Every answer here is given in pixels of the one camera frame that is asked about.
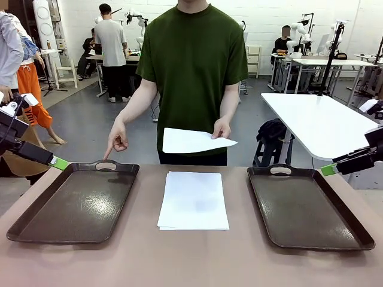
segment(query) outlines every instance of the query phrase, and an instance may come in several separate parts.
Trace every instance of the jacket sleeve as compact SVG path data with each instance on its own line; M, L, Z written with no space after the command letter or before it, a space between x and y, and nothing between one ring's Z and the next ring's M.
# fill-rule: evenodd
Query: jacket sleeve
M23 61L24 50L19 34L8 16L1 17L0 30L7 44L8 52L6 55L8 60L0 70L0 84L11 87L16 72Z

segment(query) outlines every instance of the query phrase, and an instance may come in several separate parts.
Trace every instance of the white desk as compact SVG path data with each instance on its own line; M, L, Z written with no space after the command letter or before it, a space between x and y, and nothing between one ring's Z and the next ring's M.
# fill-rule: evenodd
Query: white desk
M314 67L316 67L316 66L327 66L327 62L328 62L328 60L326 60L326 59L294 59L293 61L300 65L298 80L297 80L297 86L295 88L295 93L298 92L298 86L299 86L300 77L302 75L303 66L314 66ZM352 99L354 98L354 94L355 94L355 91L356 91L356 88L357 88L357 85L358 85L358 82L360 79L360 75L362 74L364 68L367 66L371 67L371 66L376 66L376 65L369 63L369 62L364 62L361 60L333 60L331 63L331 66L335 66L337 68L335 70L335 74L333 74L333 76L330 80L330 84L331 84L331 81L333 81L333 80L335 80L335 82L338 81L338 78L341 75L341 72L349 72L349 71L353 72L354 71L354 70L342 70L343 66L359 66L358 74L354 80L354 85L351 89L351 93L350 93L350 96L349 96L348 101L347 101L347 106L350 106ZM332 87L332 93L334 92L334 89L335 89L335 84Z
M286 160L291 134L311 156L330 161L368 146L364 134L378 126L328 96L263 93L262 98L287 127L279 163Z

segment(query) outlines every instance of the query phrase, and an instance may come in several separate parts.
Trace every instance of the white cabinet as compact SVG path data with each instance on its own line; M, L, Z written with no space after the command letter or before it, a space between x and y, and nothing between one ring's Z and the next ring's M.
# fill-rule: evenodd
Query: white cabinet
M246 52L248 73L250 75L255 75L258 78L262 47L255 45L246 46Z

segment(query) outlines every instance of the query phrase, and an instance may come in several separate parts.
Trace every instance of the man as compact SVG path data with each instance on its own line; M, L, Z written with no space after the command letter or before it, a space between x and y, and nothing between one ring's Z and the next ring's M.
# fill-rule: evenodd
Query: man
M126 81L126 49L127 42L121 24L112 20L112 9L108 4L101 4L102 21L95 27L95 44L101 45L104 52L102 73L105 85L108 87L109 101L115 103L117 91L126 95L129 85Z
M227 149L196 154L165 154L165 127L212 133L228 138L236 111L239 82L247 59L241 27L206 0L178 0L148 25L137 73L142 82L115 119L107 158L128 147L125 124L141 115L161 95L157 149L161 164L227 165Z
M24 50L11 17L0 10L0 91L3 102L12 98L11 89L17 88L16 72L23 61Z
M285 25L282 27L282 37L275 40L273 53L287 54L287 42L291 41L290 36L291 27Z
M82 78L90 78L92 73L96 69L96 62L88 60L86 58L90 57L92 54L102 54L102 51L99 50L99 45L95 45L95 29L92 28L92 37L87 38L83 44L84 54L81 56L77 65L77 74Z

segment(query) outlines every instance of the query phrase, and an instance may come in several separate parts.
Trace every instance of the tray handle hole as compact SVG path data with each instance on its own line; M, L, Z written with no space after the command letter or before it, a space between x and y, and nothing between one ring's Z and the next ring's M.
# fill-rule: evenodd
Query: tray handle hole
M117 166L114 163L98 163L96 164L96 169L111 169L116 170Z
M273 175L276 175L277 173L285 173L286 175L290 175L291 169L288 169L287 167L273 167L271 168L270 173Z

